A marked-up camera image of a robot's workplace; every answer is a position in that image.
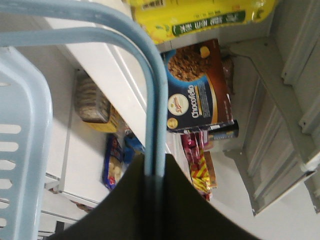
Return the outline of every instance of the chocolate cookie image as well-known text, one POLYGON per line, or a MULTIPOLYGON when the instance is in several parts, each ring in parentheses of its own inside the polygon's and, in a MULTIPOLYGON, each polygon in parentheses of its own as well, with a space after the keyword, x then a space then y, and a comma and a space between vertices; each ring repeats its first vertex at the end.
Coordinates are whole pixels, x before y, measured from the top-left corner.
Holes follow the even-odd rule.
POLYGON ((176 78, 184 82, 192 82, 206 75, 212 66, 209 54, 203 54, 206 46, 195 45, 182 47, 176 50, 175 55, 168 61, 168 70, 176 78))

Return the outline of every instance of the blue metal handle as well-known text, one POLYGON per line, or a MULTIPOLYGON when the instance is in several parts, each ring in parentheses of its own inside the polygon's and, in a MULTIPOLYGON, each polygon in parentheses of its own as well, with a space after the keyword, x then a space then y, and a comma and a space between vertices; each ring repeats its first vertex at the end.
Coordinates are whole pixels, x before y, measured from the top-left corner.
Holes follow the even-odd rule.
POLYGON ((108 26, 124 34, 125 37, 99 28, 99 30, 87 28, 87 34, 84 28, 82 30, 52 30, 51 33, 49 31, 0 33, 0 45, 35 46, 106 42, 132 53, 142 67, 147 85, 144 174, 163 177, 168 100, 167 76, 158 49, 141 27, 128 16, 113 8, 98 3, 74 0, 0 0, 0 12, 87 21, 108 26), (72 39, 71 33, 77 33, 78 37, 82 37, 72 39))

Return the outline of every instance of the chocolate box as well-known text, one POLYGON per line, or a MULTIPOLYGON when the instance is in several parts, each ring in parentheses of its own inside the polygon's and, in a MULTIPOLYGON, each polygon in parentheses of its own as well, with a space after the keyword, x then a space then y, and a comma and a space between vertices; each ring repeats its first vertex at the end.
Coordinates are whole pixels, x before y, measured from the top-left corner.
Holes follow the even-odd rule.
POLYGON ((168 78, 167 130, 199 132, 233 123, 217 39, 162 55, 168 78))

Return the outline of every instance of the blue snack bag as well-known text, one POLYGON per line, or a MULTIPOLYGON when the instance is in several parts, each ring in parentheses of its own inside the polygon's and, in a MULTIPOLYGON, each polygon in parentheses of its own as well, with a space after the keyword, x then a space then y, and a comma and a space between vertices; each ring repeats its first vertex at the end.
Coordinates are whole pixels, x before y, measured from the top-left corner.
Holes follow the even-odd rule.
POLYGON ((121 178, 122 161, 122 148, 117 137, 110 134, 107 138, 104 155, 104 168, 102 173, 102 182, 109 190, 114 189, 121 178))
POLYGON ((138 138, 133 135, 127 135, 124 137, 124 158, 123 162, 126 165, 129 165, 131 161, 134 159, 135 155, 144 154, 145 147, 141 144, 138 138))

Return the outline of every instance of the brand logo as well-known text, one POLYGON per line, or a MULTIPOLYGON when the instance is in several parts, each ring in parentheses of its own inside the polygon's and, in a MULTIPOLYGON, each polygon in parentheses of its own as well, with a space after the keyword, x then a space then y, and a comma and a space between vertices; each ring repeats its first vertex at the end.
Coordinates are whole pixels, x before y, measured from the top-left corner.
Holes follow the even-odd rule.
POLYGON ((197 104, 197 98, 196 98, 196 93, 195 93, 195 87, 193 85, 189 85, 189 90, 188 90, 188 97, 190 99, 190 103, 192 106, 192 112, 191 115, 194 119, 199 117, 199 109, 198 109, 198 104, 197 104))
POLYGON ((188 108, 188 99, 182 94, 174 94, 168 100, 168 110, 175 116, 181 116, 185 114, 188 108))

